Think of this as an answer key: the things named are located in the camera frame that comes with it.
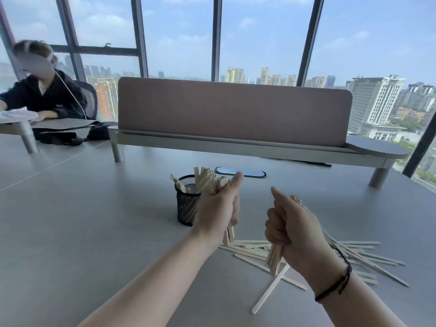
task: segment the black bracelet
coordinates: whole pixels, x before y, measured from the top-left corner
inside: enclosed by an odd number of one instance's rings
[[[344,259],[344,261],[347,263],[347,273],[345,276],[341,276],[339,278],[339,280],[337,280],[333,286],[331,286],[329,289],[323,291],[321,294],[319,294],[318,296],[315,297],[315,301],[316,302],[320,302],[320,300],[324,299],[325,297],[327,297],[328,295],[330,295],[332,292],[334,292],[337,288],[340,287],[338,293],[339,295],[342,294],[342,292],[344,291],[345,287],[348,284],[348,281],[350,280],[350,275],[353,271],[353,268],[351,266],[351,264],[347,261],[347,259],[344,257],[344,255],[341,253],[341,251],[338,248],[335,248],[339,254],[341,255],[341,257]]]

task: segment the cylindrical metal leg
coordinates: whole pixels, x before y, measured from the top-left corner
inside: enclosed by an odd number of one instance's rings
[[[390,169],[376,168],[372,174],[369,186],[373,188],[381,188],[383,186],[386,177],[388,176]]]
[[[30,126],[30,123],[28,121],[20,121],[20,122],[13,123],[13,126],[17,131],[17,134],[19,133],[21,135],[21,138],[23,139],[23,143],[25,144],[25,147],[27,149],[27,152],[29,154],[37,153],[38,147],[36,145],[35,136],[33,135],[33,131]]]
[[[112,152],[113,152],[113,158],[115,159],[116,163],[124,161],[124,149],[121,147],[121,145],[111,142],[112,145]]]

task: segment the hair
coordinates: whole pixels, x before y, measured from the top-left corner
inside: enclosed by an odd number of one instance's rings
[[[28,40],[21,40],[17,42],[14,45],[14,48],[12,49],[12,53],[15,56],[18,56],[19,54],[22,54],[25,52],[25,44]],[[45,42],[32,40],[32,42],[29,45],[29,53],[39,55],[42,57],[48,57],[52,50],[50,49],[49,45],[47,45]],[[54,65],[57,64],[57,57],[53,55],[52,63]]]

